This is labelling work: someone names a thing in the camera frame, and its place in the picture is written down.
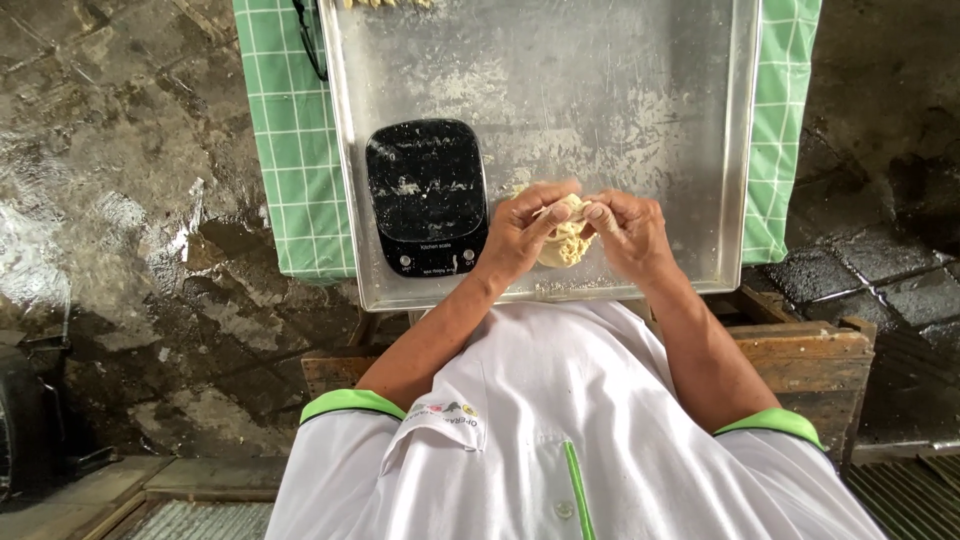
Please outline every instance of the person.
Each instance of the person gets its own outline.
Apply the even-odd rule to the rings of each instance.
[[[266,540],[883,538],[693,290],[657,202],[587,196],[583,235],[662,345],[616,302],[493,306],[578,190],[501,203],[449,296],[306,407]]]

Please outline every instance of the shirt button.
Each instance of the shirt button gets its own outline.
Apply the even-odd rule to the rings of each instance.
[[[570,516],[573,515],[573,503],[569,503],[567,501],[557,503],[553,507],[553,511],[557,512],[557,516],[561,519],[568,520],[570,519]]]

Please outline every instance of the hand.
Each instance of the hand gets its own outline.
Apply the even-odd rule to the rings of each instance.
[[[584,201],[590,204],[584,208],[588,224],[581,237],[600,234],[604,254],[618,274],[642,289],[660,270],[676,268],[657,201],[616,189],[588,195]]]
[[[500,203],[493,215],[487,243],[470,274],[506,290],[510,283],[533,268],[543,240],[570,217],[567,205],[554,203],[578,191],[580,184],[576,180],[534,184],[515,199]],[[535,216],[534,212],[543,207],[549,210]]]

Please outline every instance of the wooden bench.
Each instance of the wooden bench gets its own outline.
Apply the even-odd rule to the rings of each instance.
[[[830,458],[846,468],[874,359],[876,326],[855,317],[844,319],[841,328],[823,321],[799,322],[781,308],[776,295],[758,294],[745,286],[708,297],[708,304],[759,323],[727,330],[780,404],[808,418]],[[364,314],[347,347],[303,356],[311,399],[352,388],[383,354],[386,345],[364,344],[375,334],[380,317]]]

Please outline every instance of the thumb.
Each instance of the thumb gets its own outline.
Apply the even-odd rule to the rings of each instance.
[[[523,235],[527,237],[528,241],[543,242],[547,236],[557,229],[558,225],[570,217],[570,213],[570,207],[567,205],[554,204],[540,214],[537,220],[530,224],[530,227],[527,227]]]
[[[584,218],[605,242],[615,240],[619,242],[623,238],[623,231],[616,224],[616,218],[613,217],[613,211],[603,203],[590,203],[584,209]]]

